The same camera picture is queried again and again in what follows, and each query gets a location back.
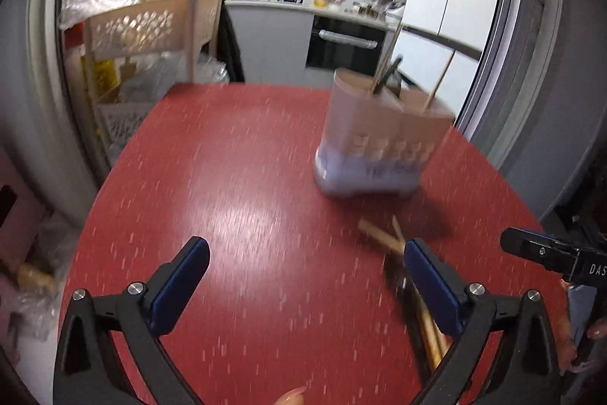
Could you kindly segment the blue patterned wooden chopstick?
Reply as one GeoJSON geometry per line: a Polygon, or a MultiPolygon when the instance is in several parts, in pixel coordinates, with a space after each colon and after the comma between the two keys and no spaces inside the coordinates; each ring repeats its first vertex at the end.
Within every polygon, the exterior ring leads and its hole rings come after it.
{"type": "Polygon", "coordinates": [[[414,284],[407,284],[403,265],[395,264],[393,266],[392,279],[396,292],[403,292],[405,289],[409,289],[409,302],[407,304],[415,308],[419,334],[423,340],[428,359],[428,368],[430,371],[435,371],[447,353],[447,338],[438,330],[438,326],[431,317],[429,309],[422,300],[418,289],[414,284]]]}

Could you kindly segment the beige plastic utensil holder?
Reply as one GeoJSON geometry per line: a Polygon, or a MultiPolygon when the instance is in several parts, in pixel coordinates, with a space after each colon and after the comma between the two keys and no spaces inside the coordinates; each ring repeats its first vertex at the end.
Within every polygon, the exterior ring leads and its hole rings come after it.
{"type": "Polygon", "coordinates": [[[315,179],[329,196],[411,194],[455,115],[422,90],[370,92],[373,79],[346,69],[333,74],[315,179]]]}

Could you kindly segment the black handled metal spoon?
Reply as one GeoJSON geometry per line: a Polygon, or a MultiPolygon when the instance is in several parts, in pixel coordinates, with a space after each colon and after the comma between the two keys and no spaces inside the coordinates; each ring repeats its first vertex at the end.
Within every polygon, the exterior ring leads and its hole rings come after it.
{"type": "Polygon", "coordinates": [[[401,61],[402,56],[399,55],[394,61],[392,61],[391,65],[381,73],[379,78],[373,80],[373,86],[370,89],[370,93],[372,95],[378,95],[382,91],[382,88],[386,85],[387,80],[398,69],[401,61]]]}

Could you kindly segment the plain wooden chopstick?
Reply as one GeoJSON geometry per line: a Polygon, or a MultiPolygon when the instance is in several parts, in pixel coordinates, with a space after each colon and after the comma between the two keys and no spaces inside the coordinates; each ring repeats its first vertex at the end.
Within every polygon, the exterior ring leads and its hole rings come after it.
{"type": "Polygon", "coordinates": [[[377,66],[376,73],[374,73],[373,84],[370,87],[370,93],[372,95],[374,95],[376,93],[377,89],[381,86],[381,81],[383,78],[384,71],[387,68],[387,65],[391,61],[394,47],[396,45],[396,42],[398,40],[400,33],[402,32],[402,29],[403,29],[403,19],[401,19],[399,24],[397,25],[395,34],[394,34],[393,38],[391,39],[391,41],[388,45],[388,48],[386,49],[386,51],[384,53],[384,57],[380,61],[380,64],[377,66]]]}

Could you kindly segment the brown handled metal spoon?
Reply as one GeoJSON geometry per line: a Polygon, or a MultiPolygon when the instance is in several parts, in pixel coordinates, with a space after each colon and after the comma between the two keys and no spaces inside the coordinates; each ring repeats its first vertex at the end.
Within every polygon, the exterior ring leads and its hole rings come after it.
{"type": "Polygon", "coordinates": [[[432,370],[424,341],[423,327],[418,318],[414,286],[407,280],[402,258],[395,254],[385,256],[383,273],[386,285],[395,297],[396,312],[404,325],[405,333],[409,336],[420,381],[425,386],[432,370]]]}

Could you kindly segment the tan wooden chopstick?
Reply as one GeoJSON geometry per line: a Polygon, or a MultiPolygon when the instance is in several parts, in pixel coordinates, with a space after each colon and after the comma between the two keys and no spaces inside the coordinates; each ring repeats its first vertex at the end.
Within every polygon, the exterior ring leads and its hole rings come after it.
{"type": "Polygon", "coordinates": [[[360,219],[357,225],[358,229],[367,235],[372,240],[383,246],[389,252],[402,256],[404,254],[405,244],[403,241],[399,241],[393,235],[388,234],[384,230],[381,230],[376,225],[368,222],[365,219],[360,219]]]}

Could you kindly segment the pink plastic stool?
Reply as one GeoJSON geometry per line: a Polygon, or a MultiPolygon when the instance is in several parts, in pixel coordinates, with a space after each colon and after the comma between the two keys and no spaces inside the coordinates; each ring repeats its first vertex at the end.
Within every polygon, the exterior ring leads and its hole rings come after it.
{"type": "Polygon", "coordinates": [[[10,273],[25,262],[45,214],[43,203],[1,149],[1,264],[10,273]]]}

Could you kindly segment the black built-in oven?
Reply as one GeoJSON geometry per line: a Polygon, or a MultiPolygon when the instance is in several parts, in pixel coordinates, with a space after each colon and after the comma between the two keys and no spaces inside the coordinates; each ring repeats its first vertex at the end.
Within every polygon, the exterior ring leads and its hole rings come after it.
{"type": "Polygon", "coordinates": [[[385,30],[315,16],[305,66],[322,70],[343,68],[373,76],[385,39],[385,30]]]}

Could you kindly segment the beige perforated storage cart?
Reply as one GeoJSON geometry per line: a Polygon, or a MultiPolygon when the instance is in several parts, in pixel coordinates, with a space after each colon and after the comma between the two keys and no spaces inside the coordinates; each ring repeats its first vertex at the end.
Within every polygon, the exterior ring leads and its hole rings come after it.
{"type": "Polygon", "coordinates": [[[223,82],[213,70],[222,0],[148,0],[104,12],[72,11],[62,31],[78,49],[94,134],[117,151],[169,90],[223,82]]]}

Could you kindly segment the black hanging garment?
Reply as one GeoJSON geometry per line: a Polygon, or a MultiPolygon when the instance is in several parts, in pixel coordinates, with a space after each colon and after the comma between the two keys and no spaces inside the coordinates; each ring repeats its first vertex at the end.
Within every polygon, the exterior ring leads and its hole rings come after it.
{"type": "Polygon", "coordinates": [[[221,6],[220,11],[216,58],[225,65],[230,82],[245,82],[240,46],[237,43],[236,32],[225,5],[221,6]]]}

